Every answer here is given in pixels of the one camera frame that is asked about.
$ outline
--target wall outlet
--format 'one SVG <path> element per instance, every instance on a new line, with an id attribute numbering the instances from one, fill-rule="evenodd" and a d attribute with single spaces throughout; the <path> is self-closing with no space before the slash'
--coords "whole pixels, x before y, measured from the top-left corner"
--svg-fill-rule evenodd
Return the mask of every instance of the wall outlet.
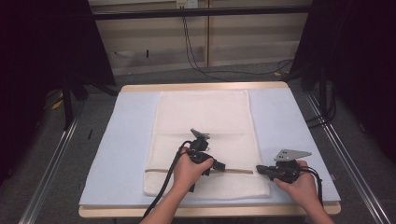
<path id="1" fill-rule="evenodd" d="M 187 0 L 187 8 L 198 8 L 198 0 Z"/>
<path id="2" fill-rule="evenodd" d="M 176 0 L 176 8 L 187 8 L 187 0 Z"/>

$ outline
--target table surface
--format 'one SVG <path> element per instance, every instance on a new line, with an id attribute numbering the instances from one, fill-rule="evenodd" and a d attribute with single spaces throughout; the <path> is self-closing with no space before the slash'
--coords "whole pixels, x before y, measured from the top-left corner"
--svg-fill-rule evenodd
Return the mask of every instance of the table surface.
<path id="1" fill-rule="evenodd" d="M 188 83 L 129 85 L 121 92 L 130 91 L 199 91 L 199 90 L 252 90 L 288 89 L 284 82 L 231 82 L 231 83 Z M 324 202 L 328 214 L 341 211 L 339 202 Z M 142 217 L 147 207 L 143 205 L 81 205 L 82 217 Z M 296 203 L 225 203 L 225 204 L 181 204 L 175 217 L 261 217 L 261 216 L 304 216 L 305 211 Z"/>

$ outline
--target gray floor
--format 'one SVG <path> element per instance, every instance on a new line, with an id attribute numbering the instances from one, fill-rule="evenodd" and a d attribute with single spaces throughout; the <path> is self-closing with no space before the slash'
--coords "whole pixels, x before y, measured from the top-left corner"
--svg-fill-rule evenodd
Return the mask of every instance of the gray floor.
<path id="1" fill-rule="evenodd" d="M 264 72 L 277 69 L 277 63 L 224 66 L 221 70 L 240 70 Z M 226 81 L 270 81 L 279 80 L 271 75 L 243 75 L 230 73 L 211 73 Z M 206 77 L 192 69 L 120 76 L 116 78 L 117 89 L 126 84 L 215 82 L 218 79 Z M 302 92 L 300 80 L 289 83 L 294 97 L 306 119 L 315 116 L 305 93 Z M 113 223 L 112 219 L 86 219 L 78 215 L 78 201 L 84 182 L 100 144 L 106 125 L 111 117 L 115 97 L 89 88 L 89 99 L 75 102 L 74 108 L 80 111 L 80 119 L 74 135 L 67 146 L 64 157 L 53 179 L 49 192 L 42 204 L 35 223 Z M 396 180 L 396 166 L 380 151 L 375 140 L 363 133 L 356 117 L 342 102 L 337 100 L 337 114 L 332 126 L 339 133 L 348 152 L 367 184 L 378 198 L 391 222 L 396 221 L 396 191 L 392 190 Z M 63 134 L 64 112 L 46 110 L 35 134 L 30 150 L 15 168 L 14 175 L 0 187 L 0 223 L 18 223 L 29 203 L 35 188 L 47 168 L 53 150 Z M 338 179 L 334 184 L 341 196 L 342 211 L 333 217 L 336 223 L 375 223 L 365 202 L 352 182 L 345 166 L 321 127 L 311 129 L 318 149 L 331 174 Z M 118 223 L 136 223 L 138 219 L 121 218 Z M 175 219 L 175 223 L 292 223 L 290 219 L 249 218 L 215 218 L 215 219 Z"/>

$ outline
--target metal frame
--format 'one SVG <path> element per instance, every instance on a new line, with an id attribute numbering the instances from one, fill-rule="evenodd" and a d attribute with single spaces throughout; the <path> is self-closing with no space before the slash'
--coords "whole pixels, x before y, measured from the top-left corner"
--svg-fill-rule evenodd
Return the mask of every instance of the metal frame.
<path id="1" fill-rule="evenodd" d="M 77 127 L 78 120 L 83 109 L 84 103 L 80 106 L 75 118 L 71 122 L 69 128 L 64 130 L 61 140 L 58 143 L 58 146 L 55 149 L 55 152 L 49 162 L 49 166 L 47 167 L 46 172 L 44 173 L 40 183 L 35 190 L 35 194 L 32 199 L 28 203 L 25 208 L 23 215 L 20 219 L 20 224 L 33 224 L 35 223 L 35 219 L 38 216 L 38 213 L 41 209 L 41 206 L 46 199 L 47 193 L 50 190 L 50 184 L 52 183 L 53 178 L 55 177 L 56 171 L 59 167 L 60 161 L 64 156 L 64 153 L 67 149 L 67 146 L 70 142 L 70 139 L 73 136 L 74 130 Z"/>
<path id="2" fill-rule="evenodd" d="M 346 168 L 346 171 L 348 172 L 353 184 L 355 185 L 356 189 L 361 195 L 361 198 L 363 199 L 364 203 L 372 214 L 375 223 L 390 224 L 390 220 L 385 213 L 384 208 L 382 207 L 380 201 L 376 198 L 373 191 L 370 189 L 369 185 L 365 181 L 355 162 L 350 157 L 349 153 L 347 152 L 347 148 L 341 141 L 338 133 L 335 131 L 332 125 L 326 122 L 325 118 L 322 117 L 318 99 L 312 93 L 308 93 L 306 96 L 309 104 L 311 104 L 312 109 L 318 116 L 318 119 L 320 120 L 320 122 L 323 123 L 322 127 L 324 132 L 327 134 L 329 140 L 332 142 L 332 146 L 334 147 L 335 152 L 339 156 L 341 162 L 344 164 L 344 167 Z"/>
<path id="3" fill-rule="evenodd" d="M 92 15 L 97 21 L 105 21 L 170 17 L 307 13 L 310 8 L 311 6 L 185 8 L 146 11 L 95 12 L 92 13 Z"/>

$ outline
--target white towel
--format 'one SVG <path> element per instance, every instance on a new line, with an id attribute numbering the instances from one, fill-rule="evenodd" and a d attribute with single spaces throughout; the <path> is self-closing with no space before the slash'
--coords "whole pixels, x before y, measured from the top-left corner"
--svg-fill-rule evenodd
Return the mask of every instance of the white towel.
<path id="1" fill-rule="evenodd" d="M 252 174 L 211 171 L 202 176 L 188 198 L 231 200 L 266 197 L 269 186 L 259 175 L 262 164 L 256 141 L 247 91 L 164 91 L 157 105 L 152 132 L 144 191 L 155 196 L 178 147 L 194 140 L 190 129 L 209 133 L 210 150 L 206 153 L 225 163 L 226 169 L 250 171 Z M 169 182 L 166 192 L 173 184 Z"/>

